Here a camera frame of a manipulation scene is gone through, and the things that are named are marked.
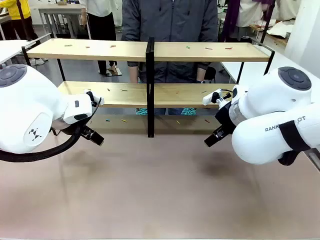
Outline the white side table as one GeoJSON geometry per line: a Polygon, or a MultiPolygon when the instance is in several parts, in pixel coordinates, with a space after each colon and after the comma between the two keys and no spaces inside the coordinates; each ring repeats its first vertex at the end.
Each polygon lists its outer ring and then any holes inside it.
{"type": "Polygon", "coordinates": [[[22,52],[22,47],[30,47],[36,40],[0,40],[0,65],[22,52]]]}
{"type": "MultiPolygon", "coordinates": [[[[230,75],[230,77],[233,78],[235,83],[238,80],[241,64],[241,62],[222,62],[223,67],[230,75]]],[[[245,62],[240,75],[239,84],[250,87],[255,82],[260,81],[262,76],[264,75],[267,64],[267,62],[245,62]]],[[[299,66],[289,58],[278,52],[275,52],[269,70],[273,70],[279,67],[294,67],[303,70],[301,66],[299,66]]]]}

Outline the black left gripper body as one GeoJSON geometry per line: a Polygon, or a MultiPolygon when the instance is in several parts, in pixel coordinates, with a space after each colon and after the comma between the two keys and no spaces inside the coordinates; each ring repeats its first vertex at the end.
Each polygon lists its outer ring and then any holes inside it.
{"type": "Polygon", "coordinates": [[[92,138],[92,136],[94,135],[95,131],[92,130],[90,127],[88,127],[87,125],[83,125],[80,129],[80,133],[81,136],[83,138],[92,138]]]}

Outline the person in purple garment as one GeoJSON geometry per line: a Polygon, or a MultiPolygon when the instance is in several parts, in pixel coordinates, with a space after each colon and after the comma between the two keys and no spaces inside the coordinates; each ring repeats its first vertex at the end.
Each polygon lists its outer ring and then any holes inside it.
{"type": "Polygon", "coordinates": [[[229,0],[219,41],[236,43],[250,35],[250,25],[272,14],[275,0],[229,0]]]}

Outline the person in yellow jacket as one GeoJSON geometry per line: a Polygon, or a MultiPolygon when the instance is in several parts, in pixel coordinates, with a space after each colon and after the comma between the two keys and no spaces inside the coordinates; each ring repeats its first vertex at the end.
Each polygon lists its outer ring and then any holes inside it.
{"type": "Polygon", "coordinates": [[[23,27],[23,21],[20,16],[17,0],[0,0],[0,8],[6,8],[8,10],[9,16],[11,18],[12,27],[14,28],[21,40],[27,40],[27,35],[31,40],[35,40],[38,38],[38,36],[33,28],[33,21],[29,2],[28,0],[19,0],[19,2],[20,8],[23,13],[24,26],[27,34],[25,33],[23,27]]]}

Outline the person's right forearm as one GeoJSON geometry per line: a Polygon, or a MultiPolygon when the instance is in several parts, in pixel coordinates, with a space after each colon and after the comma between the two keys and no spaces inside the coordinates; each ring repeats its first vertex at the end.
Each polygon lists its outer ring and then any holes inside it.
{"type": "Polygon", "coordinates": [[[139,75],[139,63],[128,61],[127,62],[128,71],[129,71],[129,78],[131,83],[138,83],[138,75],[139,75]]]}

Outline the grey background table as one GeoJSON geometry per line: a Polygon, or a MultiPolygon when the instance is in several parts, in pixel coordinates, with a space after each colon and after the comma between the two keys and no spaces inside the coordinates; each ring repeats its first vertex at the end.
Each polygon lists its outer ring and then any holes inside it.
{"type": "Polygon", "coordinates": [[[40,3],[37,4],[35,9],[38,10],[42,28],[45,33],[52,33],[55,37],[58,33],[58,27],[56,24],[60,24],[59,15],[66,18],[67,27],[69,30],[70,37],[76,39],[76,34],[73,29],[71,21],[72,15],[81,15],[83,6],[81,4],[70,4],[59,5],[57,3],[40,3]]]}

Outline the person's left forearm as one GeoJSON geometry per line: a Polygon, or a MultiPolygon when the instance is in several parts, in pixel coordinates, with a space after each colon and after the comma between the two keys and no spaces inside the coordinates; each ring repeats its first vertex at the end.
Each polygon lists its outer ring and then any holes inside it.
{"type": "Polygon", "coordinates": [[[206,71],[207,71],[209,65],[210,65],[210,62],[198,62],[197,63],[197,74],[196,74],[197,81],[205,80],[205,74],[206,74],[206,71]]]}

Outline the wood shelf unit black frame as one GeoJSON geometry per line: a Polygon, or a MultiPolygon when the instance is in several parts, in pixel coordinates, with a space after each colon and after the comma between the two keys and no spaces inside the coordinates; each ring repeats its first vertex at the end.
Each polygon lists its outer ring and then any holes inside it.
{"type": "Polygon", "coordinates": [[[275,51],[250,38],[249,42],[156,42],[149,38],[145,52],[147,134],[155,135],[154,109],[202,108],[199,89],[209,89],[210,84],[155,84],[156,62],[267,62],[270,69],[275,51]]]}
{"type": "MultiPolygon", "coordinates": [[[[61,60],[145,62],[147,44],[148,42],[135,41],[51,38],[23,53],[30,58],[56,59],[59,69],[62,71],[61,60]]],[[[79,93],[84,89],[92,90],[104,98],[103,106],[105,108],[147,108],[146,84],[64,81],[59,89],[69,94],[79,93]]]]}

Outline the aluminium rail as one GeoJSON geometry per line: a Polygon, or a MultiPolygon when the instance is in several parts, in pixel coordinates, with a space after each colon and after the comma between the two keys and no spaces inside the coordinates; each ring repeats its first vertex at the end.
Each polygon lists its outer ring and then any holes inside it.
{"type": "Polygon", "coordinates": [[[306,150],[304,153],[320,172],[320,151],[317,148],[311,148],[306,150]]]}

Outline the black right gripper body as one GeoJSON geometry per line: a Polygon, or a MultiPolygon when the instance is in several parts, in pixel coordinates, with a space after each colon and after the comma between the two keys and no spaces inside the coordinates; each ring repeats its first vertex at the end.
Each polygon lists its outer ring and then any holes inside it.
{"type": "Polygon", "coordinates": [[[221,124],[214,132],[218,137],[225,137],[232,134],[236,128],[236,125],[232,122],[229,115],[229,109],[231,102],[228,102],[225,106],[221,107],[216,113],[215,118],[221,124]]]}

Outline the shiny floor plate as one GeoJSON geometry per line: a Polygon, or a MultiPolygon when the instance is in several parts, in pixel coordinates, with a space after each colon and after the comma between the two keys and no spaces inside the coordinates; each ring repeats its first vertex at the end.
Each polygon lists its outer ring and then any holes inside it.
{"type": "Polygon", "coordinates": [[[106,76],[112,77],[112,76],[122,76],[121,70],[117,67],[116,70],[113,70],[112,68],[108,68],[106,70],[106,76]]]}

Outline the person in white shirt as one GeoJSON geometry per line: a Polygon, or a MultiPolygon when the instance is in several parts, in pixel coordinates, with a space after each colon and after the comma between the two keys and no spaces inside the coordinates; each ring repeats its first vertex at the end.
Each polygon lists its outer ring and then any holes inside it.
{"type": "Polygon", "coordinates": [[[116,29],[112,12],[113,0],[79,0],[81,24],[89,25],[91,39],[115,41],[116,29]]]}

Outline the black stand pole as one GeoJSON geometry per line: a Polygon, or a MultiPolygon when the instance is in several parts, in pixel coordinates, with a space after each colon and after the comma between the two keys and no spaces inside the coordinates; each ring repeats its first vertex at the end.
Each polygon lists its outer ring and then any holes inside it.
{"type": "Polygon", "coordinates": [[[28,0],[19,0],[20,9],[22,10],[23,18],[20,16],[18,11],[17,20],[12,21],[14,29],[21,40],[36,40],[38,35],[33,28],[33,20],[31,16],[31,9],[28,0]]]}
{"type": "Polygon", "coordinates": [[[272,17],[273,10],[275,8],[276,0],[267,0],[267,7],[266,10],[263,12],[263,20],[265,21],[264,30],[260,39],[260,43],[263,44],[267,30],[269,29],[270,20],[272,17]]]}

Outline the person in grey jacket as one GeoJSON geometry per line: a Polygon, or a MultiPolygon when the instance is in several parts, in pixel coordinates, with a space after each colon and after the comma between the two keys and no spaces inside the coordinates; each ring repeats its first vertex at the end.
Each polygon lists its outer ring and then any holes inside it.
{"type": "MultiPolygon", "coordinates": [[[[123,0],[122,41],[217,42],[217,0],[123,0]]],[[[195,84],[200,62],[156,62],[155,83],[195,84]]],[[[138,83],[146,83],[138,63],[138,83]]],[[[181,115],[183,108],[155,108],[155,115],[181,115]]]]}

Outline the table with white paper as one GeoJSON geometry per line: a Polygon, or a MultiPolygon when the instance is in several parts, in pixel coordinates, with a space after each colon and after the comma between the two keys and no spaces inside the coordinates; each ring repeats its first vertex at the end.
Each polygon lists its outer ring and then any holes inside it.
{"type": "MultiPolygon", "coordinates": [[[[254,21],[250,26],[259,31],[264,31],[266,24],[267,22],[264,20],[257,20],[257,21],[254,21]]],[[[291,34],[294,24],[295,24],[294,19],[289,21],[279,21],[279,22],[276,22],[275,19],[271,19],[266,33],[272,36],[286,38],[287,34],[289,35],[291,34]]]]}

